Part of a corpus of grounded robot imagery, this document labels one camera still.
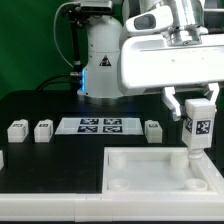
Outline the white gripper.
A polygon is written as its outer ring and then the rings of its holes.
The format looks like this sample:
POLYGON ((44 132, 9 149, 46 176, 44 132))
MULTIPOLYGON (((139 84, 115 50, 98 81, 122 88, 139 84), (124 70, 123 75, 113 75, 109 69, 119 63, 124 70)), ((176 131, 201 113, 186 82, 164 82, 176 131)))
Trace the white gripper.
POLYGON ((224 34, 203 35, 199 45, 168 46, 161 35, 132 37, 122 46, 118 86, 123 95, 144 95, 162 90, 162 101, 181 119, 175 88, 189 91, 208 85, 208 99, 215 104, 224 82, 224 34))

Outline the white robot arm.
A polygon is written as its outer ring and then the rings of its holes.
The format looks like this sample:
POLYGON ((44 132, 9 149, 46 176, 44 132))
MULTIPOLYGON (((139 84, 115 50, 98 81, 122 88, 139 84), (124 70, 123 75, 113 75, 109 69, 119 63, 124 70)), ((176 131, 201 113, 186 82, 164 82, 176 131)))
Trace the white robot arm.
POLYGON ((211 102, 224 85, 224 30, 205 24, 208 0, 123 0, 121 23, 113 0, 82 0, 89 17, 84 93, 94 99, 160 93, 179 120, 177 91, 207 88, 211 102))

